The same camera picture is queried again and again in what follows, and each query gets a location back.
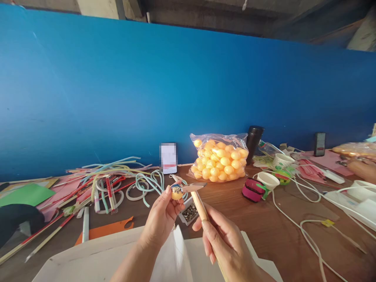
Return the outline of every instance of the orange paper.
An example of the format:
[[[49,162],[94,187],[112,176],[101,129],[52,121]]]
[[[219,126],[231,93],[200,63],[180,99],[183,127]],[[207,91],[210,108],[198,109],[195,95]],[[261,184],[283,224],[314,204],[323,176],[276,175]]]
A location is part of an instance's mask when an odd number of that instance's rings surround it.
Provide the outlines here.
[[[128,222],[132,221],[132,219],[133,219],[133,217],[130,217],[130,218],[123,220],[123,221],[118,221],[116,223],[112,223],[112,224],[108,224],[108,225],[101,226],[101,227],[98,227],[98,228],[90,229],[89,240],[132,229],[134,222],[132,222],[130,227],[125,227],[125,225]],[[76,245],[79,245],[81,243],[82,243],[82,232],[81,232],[80,236],[78,237],[77,242],[74,245],[76,246]]]

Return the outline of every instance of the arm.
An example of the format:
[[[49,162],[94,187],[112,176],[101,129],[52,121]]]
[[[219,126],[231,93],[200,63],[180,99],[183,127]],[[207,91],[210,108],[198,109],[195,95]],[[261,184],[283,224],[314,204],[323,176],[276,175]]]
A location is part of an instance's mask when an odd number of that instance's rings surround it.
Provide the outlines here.
[[[177,215],[185,208],[183,199],[171,199],[171,187],[154,202],[145,228],[135,246],[120,264],[110,282],[150,281],[158,253],[174,226]]]
[[[202,240],[211,263],[220,257],[222,270],[229,281],[275,282],[257,266],[239,228],[219,211],[204,205],[211,222],[198,218],[192,228],[195,231],[203,228]]]

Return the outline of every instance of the wooden table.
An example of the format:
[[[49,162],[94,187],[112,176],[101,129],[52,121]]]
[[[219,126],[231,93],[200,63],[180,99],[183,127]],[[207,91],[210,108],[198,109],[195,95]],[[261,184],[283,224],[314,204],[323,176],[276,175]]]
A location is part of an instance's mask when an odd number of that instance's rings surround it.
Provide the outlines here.
[[[189,167],[179,168],[178,175],[189,183],[193,179],[186,176]],[[250,176],[259,172],[258,168],[248,167]],[[171,178],[165,177],[166,184],[172,184]],[[267,201],[257,204],[245,199],[241,194],[245,178],[228,183],[210,183],[200,190],[202,200],[221,211],[235,222],[240,230],[247,233],[257,255],[262,259],[272,260],[285,282],[321,281],[317,256],[308,246],[300,230],[293,225],[273,204],[270,195]],[[320,191],[330,188],[315,185]],[[317,195],[304,190],[308,197],[317,199]],[[152,204],[157,198],[156,192],[149,193],[146,200]],[[323,259],[347,281],[374,281],[376,279],[376,242],[358,225],[350,220],[340,209],[322,199],[320,203],[308,202],[298,191],[295,184],[279,186],[275,190],[278,206],[298,224],[305,219],[323,219],[329,217],[336,222],[336,227],[361,245],[365,255],[342,238],[335,230],[321,224],[307,223],[304,228],[319,246]],[[90,208],[90,228],[100,227],[134,216],[134,227],[143,226],[149,210],[142,201],[125,200],[115,215],[95,214]],[[202,237],[202,231],[194,232],[192,225],[185,226],[177,219],[185,239]],[[27,245],[22,251],[0,266],[0,281],[31,281],[43,264],[51,256],[72,247],[82,231],[82,219],[71,220],[46,246],[30,261],[24,263],[27,255],[52,232],[58,224],[38,239]],[[0,255],[11,250],[25,237],[14,237],[1,250]],[[326,267],[328,281],[341,281]]]

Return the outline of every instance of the hammer head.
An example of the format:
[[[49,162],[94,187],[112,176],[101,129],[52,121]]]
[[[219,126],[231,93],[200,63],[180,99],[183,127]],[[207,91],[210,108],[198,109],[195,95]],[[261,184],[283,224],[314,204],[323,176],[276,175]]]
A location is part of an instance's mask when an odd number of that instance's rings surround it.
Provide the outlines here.
[[[183,190],[183,193],[189,193],[189,192],[197,191],[201,189],[202,187],[205,187],[206,184],[207,184],[206,182],[191,183],[186,186],[183,186],[182,190]]]

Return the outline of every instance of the yellow tag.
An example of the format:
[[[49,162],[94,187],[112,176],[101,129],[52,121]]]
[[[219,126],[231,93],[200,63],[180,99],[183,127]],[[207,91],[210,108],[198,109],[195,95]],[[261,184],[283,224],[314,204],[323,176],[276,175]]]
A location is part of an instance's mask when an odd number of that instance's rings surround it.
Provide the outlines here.
[[[330,219],[326,219],[322,221],[321,223],[322,225],[325,225],[326,227],[331,227],[332,225],[334,225],[334,222],[332,222]]]

